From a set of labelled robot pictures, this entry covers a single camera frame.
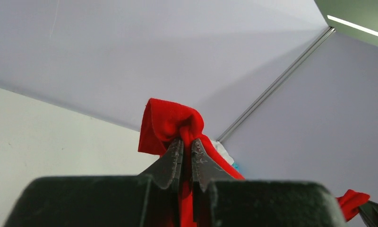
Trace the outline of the red t shirt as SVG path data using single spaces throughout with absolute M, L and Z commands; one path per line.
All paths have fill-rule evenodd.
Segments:
M 203 134 L 203 128 L 204 121 L 201 114 L 191 107 L 155 98 L 149 99 L 146 104 L 140 129 L 139 152 L 162 157 L 176 138 L 181 138 L 185 146 L 183 182 L 179 192 L 182 227 L 197 226 L 193 220 L 191 183 L 191 147 L 195 139 L 201 140 L 206 153 L 230 176 L 239 180 L 244 179 L 233 167 L 234 160 L 227 153 L 221 153 L 215 148 L 215 143 Z

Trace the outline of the white t shirt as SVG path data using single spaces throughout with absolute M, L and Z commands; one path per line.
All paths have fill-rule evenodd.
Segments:
M 233 158 L 229 155 L 228 151 L 225 149 L 222 143 L 220 143 L 219 141 L 214 141 L 214 140 L 211 140 L 211 143 L 216 149 L 216 151 L 221 155 L 222 158 L 224 158 L 224 160 L 229 165 L 232 166 L 235 163 Z

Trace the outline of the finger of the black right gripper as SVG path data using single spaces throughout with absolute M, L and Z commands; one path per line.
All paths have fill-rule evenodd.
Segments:
M 367 227 L 378 227 L 378 203 L 368 201 L 359 206 L 359 215 Z

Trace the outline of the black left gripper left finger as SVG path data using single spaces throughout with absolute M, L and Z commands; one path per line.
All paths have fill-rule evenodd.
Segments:
M 183 141 L 138 175 L 48 176 L 33 180 L 7 227 L 178 227 Z

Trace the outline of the light blue t shirt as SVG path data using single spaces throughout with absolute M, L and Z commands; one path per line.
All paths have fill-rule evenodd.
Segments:
M 240 172 L 240 167 L 236 162 L 233 162 L 232 167 L 239 173 Z

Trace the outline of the aluminium frame rail right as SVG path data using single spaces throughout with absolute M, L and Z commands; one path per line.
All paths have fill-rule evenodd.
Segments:
M 280 76 L 255 100 L 252 104 L 217 138 L 223 143 L 230 138 L 234 132 L 277 90 L 287 79 L 309 58 L 331 35 L 335 28 L 328 26 Z

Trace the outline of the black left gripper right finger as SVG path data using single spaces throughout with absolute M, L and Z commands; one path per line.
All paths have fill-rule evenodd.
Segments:
M 193 219 L 200 227 L 344 227 L 333 195 L 307 181 L 238 180 L 192 143 Z

